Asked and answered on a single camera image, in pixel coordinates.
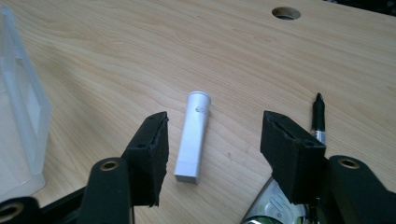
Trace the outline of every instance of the transparent plastic container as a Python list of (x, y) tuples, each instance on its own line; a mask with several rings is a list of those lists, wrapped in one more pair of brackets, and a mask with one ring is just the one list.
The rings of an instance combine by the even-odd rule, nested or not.
[(0, 202), (45, 185), (42, 175), (50, 127), (50, 102), (15, 29), (1, 7)]

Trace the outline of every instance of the desk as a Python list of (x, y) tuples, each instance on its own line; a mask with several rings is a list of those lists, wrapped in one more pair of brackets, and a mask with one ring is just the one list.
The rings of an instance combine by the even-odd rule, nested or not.
[[(326, 103), (327, 152), (396, 191), (396, 18), (320, 0), (5, 1), (52, 103), (41, 206), (83, 187), (145, 117), (167, 111), (160, 207), (136, 223), (237, 223), (271, 175), (262, 112), (309, 130)], [(301, 18), (283, 21), (276, 7)], [(199, 185), (173, 172), (187, 94), (212, 97)]]

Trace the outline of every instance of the wooden table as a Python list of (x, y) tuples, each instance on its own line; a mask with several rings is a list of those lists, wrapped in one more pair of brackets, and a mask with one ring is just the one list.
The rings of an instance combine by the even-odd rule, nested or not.
[[(320, 0), (4, 3), (52, 104), (42, 206), (167, 111), (160, 207), (136, 207), (136, 223), (238, 223), (271, 175), (263, 110), (310, 130), (317, 92), (326, 156), (355, 157), (396, 191), (396, 18)], [(276, 7), (301, 17), (278, 19)], [(212, 97), (199, 185), (173, 176), (191, 91)]]

